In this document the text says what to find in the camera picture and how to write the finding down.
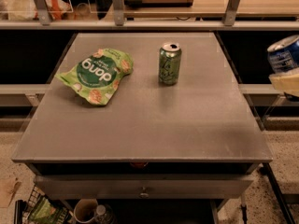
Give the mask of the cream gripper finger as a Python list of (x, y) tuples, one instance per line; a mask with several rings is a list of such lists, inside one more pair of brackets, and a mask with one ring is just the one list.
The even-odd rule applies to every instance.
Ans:
[(269, 76), (275, 90), (299, 97), (299, 68)]

